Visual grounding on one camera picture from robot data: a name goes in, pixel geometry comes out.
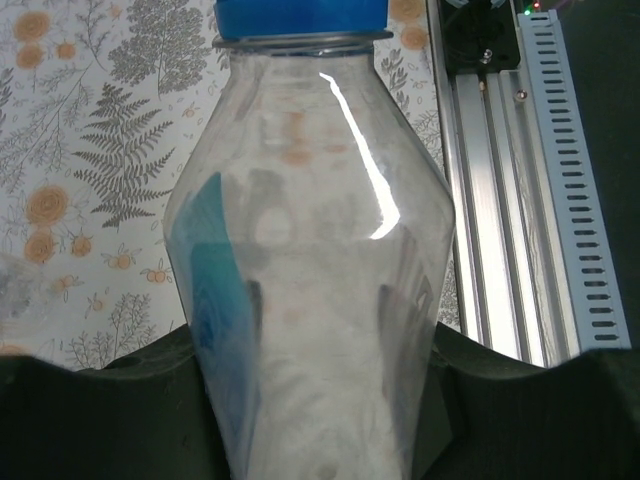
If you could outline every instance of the wallpaper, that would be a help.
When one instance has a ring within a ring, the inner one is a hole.
[[[441,164],[424,2],[389,15],[377,69]],[[0,354],[101,368],[184,323],[161,224],[228,78],[216,35],[211,0],[0,0],[0,248],[53,292]]]

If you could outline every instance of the plastic bottle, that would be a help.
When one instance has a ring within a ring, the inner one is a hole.
[[[387,0],[219,0],[166,245],[236,480],[409,479],[453,234],[375,73]]]

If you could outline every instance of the fern leaf print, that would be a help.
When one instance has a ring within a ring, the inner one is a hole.
[[[130,85],[155,78],[158,95],[197,85],[211,49],[201,35],[204,17],[188,0],[135,0],[127,9],[131,39],[109,52],[111,75]]]
[[[85,127],[94,132],[80,137],[93,149],[74,152],[88,164],[87,168],[76,170],[74,177],[89,184],[100,198],[100,204],[92,213],[109,215],[103,228],[120,228],[124,221],[154,216],[144,204],[171,192],[149,188],[149,183],[161,173],[174,149],[160,158],[149,158],[173,122],[152,125],[160,110],[140,112],[148,102],[132,101],[131,93],[105,84],[98,108],[91,113],[97,121]]]

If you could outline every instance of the blue bottle cap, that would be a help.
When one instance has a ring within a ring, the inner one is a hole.
[[[389,0],[218,0],[226,40],[267,35],[376,32],[387,27]]]

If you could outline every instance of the screw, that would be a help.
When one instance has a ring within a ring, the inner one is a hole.
[[[524,102],[527,97],[529,96],[529,93],[526,90],[518,90],[516,92],[516,101],[517,102]]]
[[[493,52],[487,48],[482,54],[480,63],[484,63],[485,65],[488,64],[491,61],[491,57],[493,57]]]

